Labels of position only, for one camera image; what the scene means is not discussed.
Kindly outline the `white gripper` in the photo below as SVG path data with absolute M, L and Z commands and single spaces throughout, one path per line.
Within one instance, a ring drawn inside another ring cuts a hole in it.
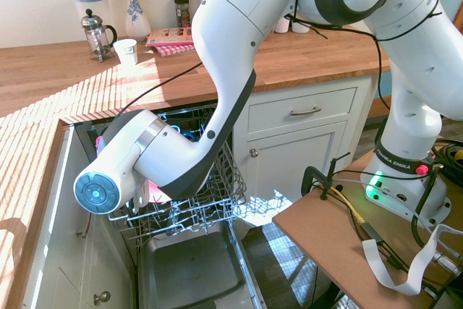
M 149 197 L 149 181 L 145 180 L 132 199 L 132 213 L 136 214 L 141 208 L 145 207 L 149 203 Z

